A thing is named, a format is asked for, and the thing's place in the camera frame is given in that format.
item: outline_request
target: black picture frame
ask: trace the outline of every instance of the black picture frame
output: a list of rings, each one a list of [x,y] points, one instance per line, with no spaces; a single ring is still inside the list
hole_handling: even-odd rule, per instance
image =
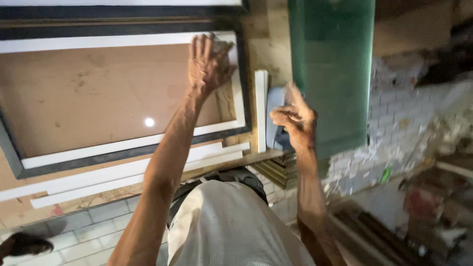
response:
[[[104,19],[238,16],[248,0],[235,6],[4,6],[0,19]]]
[[[238,51],[238,66],[240,83],[243,95],[245,126],[195,136],[192,144],[208,142],[233,135],[246,133],[252,130],[251,114],[249,108],[248,80],[246,73],[245,47],[242,27],[238,22],[212,21],[193,23],[157,23],[157,24],[126,24],[126,25],[92,25],[92,26],[61,26],[61,27],[28,27],[28,28],[3,28],[0,29],[0,40],[36,39],[78,36],[110,36],[110,35],[142,35],[159,33],[180,32],[210,32],[231,30],[236,34],[236,48]],[[158,144],[143,146],[123,151],[116,151],[76,160],[70,160],[41,167],[24,169],[21,156],[15,145],[14,136],[9,130],[8,120],[0,112],[0,147],[10,168],[17,179],[35,177],[59,171],[86,167],[115,160],[132,158],[140,155],[151,154]]]

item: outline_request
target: wooden workbench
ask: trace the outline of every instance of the wooden workbench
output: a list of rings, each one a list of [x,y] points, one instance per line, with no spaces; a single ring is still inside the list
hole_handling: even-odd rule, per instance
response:
[[[241,22],[244,27],[245,50],[248,60],[248,85],[253,130],[249,133],[228,137],[223,140],[223,144],[228,146],[250,142],[251,150],[245,152],[244,157],[240,160],[185,172],[182,176],[182,180],[187,180],[213,170],[223,170],[248,165],[253,162],[282,155],[281,151],[274,150],[269,150],[266,153],[257,153],[257,125],[253,72],[258,69],[268,70],[271,76],[272,86],[282,86],[292,79],[287,0],[250,1],[250,14],[242,17]],[[150,156],[151,154],[17,180],[11,173],[3,152],[0,151],[0,191],[142,160],[149,158]],[[34,209],[30,200],[44,196],[47,194],[46,192],[0,202],[0,232],[46,220],[54,216],[61,216],[66,213],[80,211],[92,206],[138,195],[141,191],[142,183],[40,209]]]

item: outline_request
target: person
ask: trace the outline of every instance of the person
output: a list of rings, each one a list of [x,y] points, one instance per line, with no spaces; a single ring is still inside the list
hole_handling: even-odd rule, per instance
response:
[[[286,127],[297,154],[300,240],[257,193],[260,184],[252,187],[242,180],[196,186],[168,223],[201,107],[235,70],[225,60],[232,44],[214,51],[213,34],[195,36],[189,47],[190,86],[151,157],[139,203],[107,265],[155,265],[166,224],[169,265],[346,265],[326,230],[315,155],[317,113],[293,82],[287,86],[292,105],[278,107],[270,116]]]

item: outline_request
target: green glass sheet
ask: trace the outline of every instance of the green glass sheet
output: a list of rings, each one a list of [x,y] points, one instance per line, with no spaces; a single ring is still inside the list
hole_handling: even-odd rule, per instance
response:
[[[367,141],[375,0],[289,0],[293,79],[318,112],[319,158]]]

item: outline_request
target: right hand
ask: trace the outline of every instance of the right hand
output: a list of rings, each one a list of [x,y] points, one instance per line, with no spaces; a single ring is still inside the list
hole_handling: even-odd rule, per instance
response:
[[[209,37],[205,34],[194,36],[189,45],[189,82],[205,96],[229,82],[237,68],[227,60],[233,43],[226,43],[225,47],[215,52],[214,38],[213,33]]]
[[[273,124],[282,125],[288,130],[289,141],[296,151],[314,148],[317,112],[307,105],[293,81],[286,85],[286,100],[291,105],[276,107],[271,111]]]

